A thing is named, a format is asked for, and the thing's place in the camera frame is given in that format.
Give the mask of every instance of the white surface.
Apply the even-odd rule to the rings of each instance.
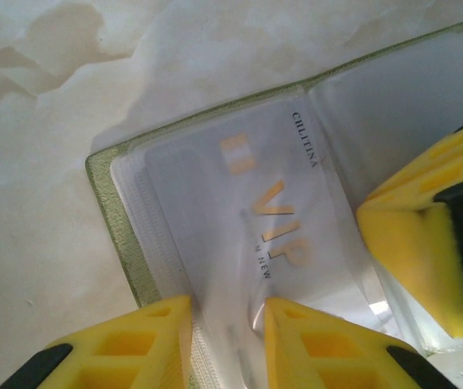
[[[84,172],[95,136],[460,21],[463,0],[0,0],[0,383],[54,338],[135,307]]]

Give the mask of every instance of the beige stain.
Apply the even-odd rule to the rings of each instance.
[[[456,15],[463,10],[463,0],[435,0],[427,7],[424,19],[430,21],[442,20],[443,23],[450,23]]]
[[[247,19],[250,4],[249,0],[237,0],[224,7],[220,18],[213,24],[215,26],[213,37],[217,40],[225,40],[235,35],[237,26],[243,26]]]
[[[97,36],[104,25],[89,4],[61,4],[38,17],[24,37],[0,49],[0,100],[8,92],[38,96],[60,88],[84,65],[130,57],[102,51]]]
[[[293,45],[284,44],[275,48],[273,51],[260,51],[257,61],[263,68],[270,69],[278,73],[289,71],[298,57],[298,51]]]

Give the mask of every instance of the transparent plastic pocket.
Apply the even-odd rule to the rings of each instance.
[[[267,387],[268,296],[399,335],[322,134],[301,90],[112,165],[161,296],[195,298],[193,365],[206,387]]]

